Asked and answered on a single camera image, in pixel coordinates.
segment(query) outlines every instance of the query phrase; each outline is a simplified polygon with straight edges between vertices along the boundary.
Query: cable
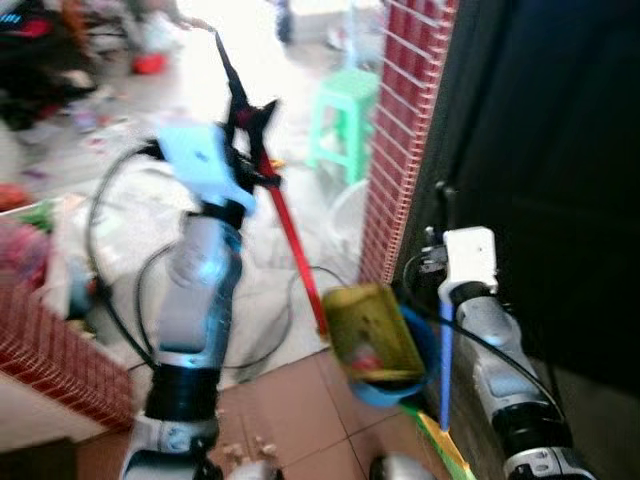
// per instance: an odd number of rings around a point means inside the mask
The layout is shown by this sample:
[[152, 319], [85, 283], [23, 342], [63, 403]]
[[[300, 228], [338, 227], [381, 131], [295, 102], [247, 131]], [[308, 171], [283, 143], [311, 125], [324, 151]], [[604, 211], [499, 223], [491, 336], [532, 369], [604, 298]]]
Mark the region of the cable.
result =
[[[144, 279], [146, 277], [147, 272], [151, 268], [151, 266], [160, 257], [162, 257], [167, 252], [169, 252], [169, 250], [171, 250], [172, 246], [173, 246], [173, 244], [165, 245], [164, 247], [162, 247], [159, 250], [157, 250], [153, 255], [151, 255], [146, 260], [144, 266], [140, 269], [140, 272], [138, 273], [138, 276], [136, 278], [135, 298], [134, 298], [136, 324], [138, 326], [138, 330], [140, 332], [140, 336], [142, 337], [145, 345], [147, 346], [147, 349], [148, 349], [148, 352], [149, 352], [150, 355], [153, 355], [153, 350], [154, 349], [153, 349], [153, 346], [151, 345], [151, 342], [149, 340], [149, 336], [147, 334], [147, 330], [146, 330], [146, 327], [144, 325], [144, 318], [143, 318], [143, 314], [142, 314], [142, 291], [143, 291]], [[320, 272], [325, 272], [325, 273], [331, 275], [341, 285], [343, 285], [343, 286], [345, 285], [344, 281], [335, 272], [329, 270], [328, 268], [320, 267], [320, 266], [314, 266], [314, 267], [311, 267], [311, 269], [312, 270], [316, 270], [316, 271], [320, 271]], [[270, 348], [267, 353], [261, 355], [259, 358], [255, 359], [255, 360], [252, 360], [250, 362], [243, 363], [243, 364], [240, 364], [240, 365], [223, 365], [223, 367], [222, 367], [223, 369], [225, 369], [225, 370], [243, 370], [243, 369], [246, 369], [246, 368], [253, 367], [254, 365], [257, 365], [259, 363], [264, 362], [267, 358], [269, 358], [271, 355], [273, 355], [282, 346], [284, 341], [287, 339], [287, 336], [289, 335], [289, 332], [291, 331], [291, 326], [293, 324], [293, 306], [291, 304], [291, 299], [292, 299], [293, 286], [295, 285], [295, 282], [299, 278], [300, 278], [300, 274], [296, 273], [289, 280], [289, 283], [287, 284], [287, 305], [280, 311], [280, 313], [278, 313], [278, 315], [274, 319], [274, 320], [279, 319], [280, 317], [282, 317], [282, 315], [285, 313], [285, 311], [287, 312], [287, 323], [285, 325], [285, 328], [284, 328], [284, 331], [283, 331], [282, 335], [280, 336], [280, 338], [276, 342], [276, 344], [272, 348]]]
[[413, 295], [413, 293], [409, 289], [408, 278], [407, 278], [408, 272], [416, 260], [422, 260], [423, 258], [424, 258], [424, 255], [422, 253], [414, 255], [405, 264], [404, 270], [402, 272], [402, 288], [407, 298], [409, 299], [409, 301], [413, 304], [414, 308], [421, 310], [421, 313], [426, 317], [427, 321], [438, 323], [440, 325], [451, 328], [454, 332], [468, 338], [469, 340], [472, 340], [473, 342], [477, 343], [481, 347], [485, 348], [486, 350], [494, 354], [500, 360], [505, 362], [507, 365], [513, 368], [516, 372], [518, 372], [520, 375], [525, 377], [529, 382], [531, 382], [540, 391], [540, 393], [544, 395], [544, 397], [549, 401], [549, 403], [555, 408], [555, 410], [558, 412], [558, 415], [560, 416], [561, 421], [563, 423], [566, 422], [564, 411], [562, 410], [562, 408], [560, 407], [556, 399], [553, 397], [553, 395], [547, 389], [547, 387], [540, 380], [538, 380], [531, 372], [529, 372], [526, 368], [524, 368], [522, 365], [516, 362], [513, 358], [511, 358], [509, 355], [504, 353], [502, 350], [494, 347], [493, 345], [491, 345], [490, 343], [488, 343], [487, 341], [485, 341], [483, 338], [479, 337], [475, 333], [471, 332], [470, 330], [467, 330], [466, 328], [461, 327], [455, 322], [450, 322], [440, 317], [440, 315], [436, 314], [433, 311], [433, 309], [424, 305], [420, 300], [418, 300]]
[[109, 170], [103, 177], [103, 180], [100, 183], [98, 190], [96, 191], [96, 194], [93, 197], [93, 200], [91, 202], [91, 210], [89, 211], [89, 221], [87, 223], [87, 228], [85, 232], [86, 233], [85, 243], [87, 248], [87, 255], [89, 257], [89, 264], [96, 274], [96, 283], [98, 285], [97, 292], [98, 292], [98, 295], [100, 296], [100, 299], [104, 303], [104, 306], [107, 309], [107, 312], [111, 316], [113, 322], [116, 324], [116, 327], [120, 331], [120, 334], [125, 338], [127, 343], [129, 343], [131, 348], [133, 348], [133, 350], [144, 361], [144, 363], [146, 363], [152, 369], [155, 369], [156, 364], [153, 358], [145, 351], [145, 349], [142, 346], [140, 346], [140, 344], [135, 340], [135, 338], [133, 338], [133, 336], [125, 326], [122, 318], [118, 314], [118, 311], [116, 310], [115, 306], [111, 302], [110, 288], [107, 282], [105, 281], [102, 271], [100, 270], [100, 265], [96, 258], [96, 252], [94, 247], [95, 239], [94, 239], [93, 226], [96, 223], [96, 217], [98, 215], [98, 210], [102, 202], [102, 196], [104, 195], [104, 192], [106, 191], [107, 187], [110, 185], [111, 181], [115, 177], [116, 173], [118, 173], [122, 165], [125, 162], [127, 162], [129, 159], [133, 158], [139, 152], [140, 152], [139, 148], [136, 148], [135, 150], [132, 149], [125, 152], [123, 155], [118, 157], [118, 159], [113, 163], [113, 165], [111, 165], [111, 167], [109, 167]]

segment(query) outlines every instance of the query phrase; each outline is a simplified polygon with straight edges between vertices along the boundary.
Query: green plastic stool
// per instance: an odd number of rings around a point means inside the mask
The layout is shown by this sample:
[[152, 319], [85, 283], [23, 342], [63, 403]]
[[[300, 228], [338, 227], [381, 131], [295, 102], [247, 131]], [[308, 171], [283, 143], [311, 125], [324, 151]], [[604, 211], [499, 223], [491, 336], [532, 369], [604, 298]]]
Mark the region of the green plastic stool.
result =
[[[364, 177], [369, 160], [367, 137], [373, 130], [369, 113], [377, 100], [379, 84], [375, 73], [362, 70], [342, 70], [322, 83], [311, 118], [309, 166], [317, 167], [320, 159], [342, 165], [349, 185]], [[327, 108], [337, 112], [336, 120], [329, 128], [324, 124]], [[345, 146], [344, 153], [323, 147], [323, 139], [330, 131], [334, 131]]]

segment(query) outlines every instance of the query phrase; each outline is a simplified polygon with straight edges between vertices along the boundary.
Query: blue bowl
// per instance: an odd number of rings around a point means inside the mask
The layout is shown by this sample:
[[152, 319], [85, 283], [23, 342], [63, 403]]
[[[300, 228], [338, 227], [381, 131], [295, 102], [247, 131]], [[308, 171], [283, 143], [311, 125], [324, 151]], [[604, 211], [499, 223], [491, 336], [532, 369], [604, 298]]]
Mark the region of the blue bowl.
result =
[[349, 384], [351, 392], [360, 401], [378, 408], [393, 407], [403, 398], [418, 393], [433, 379], [438, 363], [438, 343], [429, 325], [407, 307], [401, 307], [400, 311], [407, 322], [411, 337], [424, 363], [425, 374], [415, 385], [402, 390], [385, 390], [365, 382], [351, 382]]

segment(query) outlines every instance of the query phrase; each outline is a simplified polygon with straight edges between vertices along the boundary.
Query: stool leg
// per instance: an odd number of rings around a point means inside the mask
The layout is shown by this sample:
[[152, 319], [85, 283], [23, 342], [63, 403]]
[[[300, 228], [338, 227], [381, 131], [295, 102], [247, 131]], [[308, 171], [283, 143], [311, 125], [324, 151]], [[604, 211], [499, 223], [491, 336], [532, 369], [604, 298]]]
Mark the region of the stool leg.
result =
[[351, 115], [348, 125], [348, 138], [347, 138], [347, 156], [349, 163], [346, 165], [347, 169], [347, 183], [353, 185], [362, 179], [364, 175], [364, 168], [366, 163], [365, 158], [365, 119], [360, 115]]
[[311, 114], [311, 147], [309, 149], [309, 158], [307, 159], [307, 165], [311, 168], [318, 166], [320, 142], [324, 131], [324, 110], [324, 102], [320, 98], [316, 98], [313, 113]]

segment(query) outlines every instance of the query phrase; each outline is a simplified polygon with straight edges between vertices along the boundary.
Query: red brick wall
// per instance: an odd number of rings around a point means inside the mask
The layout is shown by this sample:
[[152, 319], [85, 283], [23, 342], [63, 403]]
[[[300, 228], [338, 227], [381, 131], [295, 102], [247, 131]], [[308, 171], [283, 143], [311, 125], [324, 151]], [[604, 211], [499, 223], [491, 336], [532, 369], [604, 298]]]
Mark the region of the red brick wall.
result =
[[25, 286], [0, 279], [0, 371], [107, 428], [132, 422], [128, 372]]
[[457, 0], [392, 0], [360, 280], [388, 283], [409, 214], [458, 8]]

